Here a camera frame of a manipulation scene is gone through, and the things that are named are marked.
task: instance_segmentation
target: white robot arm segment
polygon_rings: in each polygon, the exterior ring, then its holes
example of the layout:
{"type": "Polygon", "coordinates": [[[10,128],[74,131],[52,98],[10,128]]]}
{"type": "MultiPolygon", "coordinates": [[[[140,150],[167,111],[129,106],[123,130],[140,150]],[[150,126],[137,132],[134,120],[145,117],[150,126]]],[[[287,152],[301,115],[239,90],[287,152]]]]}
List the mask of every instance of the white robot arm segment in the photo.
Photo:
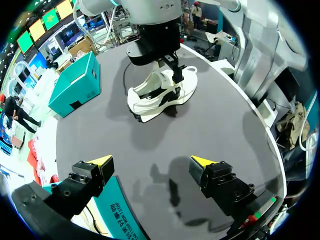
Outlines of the white robot arm segment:
{"type": "Polygon", "coordinates": [[[96,16],[122,5],[132,24],[162,24],[182,15],[180,0],[79,0],[79,8],[87,16],[96,16]]]}

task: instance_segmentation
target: red object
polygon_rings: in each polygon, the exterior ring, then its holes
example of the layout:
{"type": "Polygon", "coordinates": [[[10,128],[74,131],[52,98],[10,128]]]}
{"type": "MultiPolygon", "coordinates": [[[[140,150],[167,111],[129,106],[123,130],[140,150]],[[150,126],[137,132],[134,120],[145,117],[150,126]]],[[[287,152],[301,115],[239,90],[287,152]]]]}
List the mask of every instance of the red object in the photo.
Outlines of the red object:
{"type": "MultiPolygon", "coordinates": [[[[30,152],[27,158],[27,162],[33,167],[33,175],[34,175],[35,182],[41,186],[41,180],[37,174],[37,163],[38,163],[37,152],[36,152],[35,143],[33,139],[31,139],[28,142],[28,147],[30,149],[30,152]]],[[[41,169],[46,170],[43,163],[41,164],[41,169]]]]}
{"type": "Polygon", "coordinates": [[[29,152],[27,162],[33,167],[33,175],[34,175],[35,182],[41,186],[40,177],[38,177],[38,174],[37,174],[37,159],[33,155],[32,151],[29,152]]]}
{"type": "Polygon", "coordinates": [[[5,101],[5,98],[6,98],[5,95],[1,94],[0,95],[0,102],[3,103],[5,101]]]}
{"type": "Polygon", "coordinates": [[[53,183],[57,183],[57,182],[60,182],[60,180],[59,180],[58,175],[55,174],[55,175],[53,175],[53,176],[51,177],[50,183],[53,184],[53,183]]]}

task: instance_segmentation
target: beige bag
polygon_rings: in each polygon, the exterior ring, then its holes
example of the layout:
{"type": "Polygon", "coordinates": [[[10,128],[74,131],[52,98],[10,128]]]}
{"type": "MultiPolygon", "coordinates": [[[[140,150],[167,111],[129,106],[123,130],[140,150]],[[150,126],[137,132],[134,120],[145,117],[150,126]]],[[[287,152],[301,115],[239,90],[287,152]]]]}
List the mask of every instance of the beige bag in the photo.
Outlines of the beige bag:
{"type": "MultiPolygon", "coordinates": [[[[290,145],[290,150],[294,149],[296,146],[296,142],[299,138],[301,128],[303,127],[303,121],[306,117],[307,110],[300,102],[295,102],[295,112],[287,113],[286,117],[279,121],[276,124],[276,129],[283,133],[284,131],[290,131],[288,143],[290,145]]],[[[304,142],[307,140],[307,135],[310,131],[310,125],[308,121],[305,121],[304,128],[302,131],[301,141],[304,142]]]]}

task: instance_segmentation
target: screw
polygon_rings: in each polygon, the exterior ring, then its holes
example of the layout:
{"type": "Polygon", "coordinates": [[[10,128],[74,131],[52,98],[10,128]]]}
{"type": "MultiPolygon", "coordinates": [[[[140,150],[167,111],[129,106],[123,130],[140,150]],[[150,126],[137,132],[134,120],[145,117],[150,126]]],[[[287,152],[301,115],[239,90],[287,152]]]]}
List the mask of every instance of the screw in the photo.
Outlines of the screw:
{"type": "Polygon", "coordinates": [[[66,196],[66,197],[69,197],[71,195],[71,192],[70,191],[64,191],[63,194],[66,196]]]}

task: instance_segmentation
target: person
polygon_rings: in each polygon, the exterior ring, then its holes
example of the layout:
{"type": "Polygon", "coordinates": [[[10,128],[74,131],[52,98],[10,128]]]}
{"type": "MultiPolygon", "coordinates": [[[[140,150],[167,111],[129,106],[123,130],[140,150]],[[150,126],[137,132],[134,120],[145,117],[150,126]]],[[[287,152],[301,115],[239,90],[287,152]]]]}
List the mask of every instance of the person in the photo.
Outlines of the person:
{"type": "Polygon", "coordinates": [[[59,67],[57,62],[53,62],[49,56],[47,56],[46,58],[46,65],[48,66],[48,68],[55,68],[57,69],[59,67]]]}
{"type": "Polygon", "coordinates": [[[199,7],[199,2],[195,1],[194,6],[192,6],[191,15],[193,18],[193,28],[199,29],[201,16],[202,16],[202,9],[199,7]]]}
{"type": "Polygon", "coordinates": [[[0,103],[4,103],[4,114],[8,118],[13,118],[22,126],[24,126],[29,132],[35,134],[36,131],[30,127],[25,120],[30,123],[41,127],[41,121],[36,121],[32,117],[30,117],[22,108],[20,108],[16,103],[17,97],[10,96],[8,98],[5,97],[4,94],[0,95],[0,103]]]}

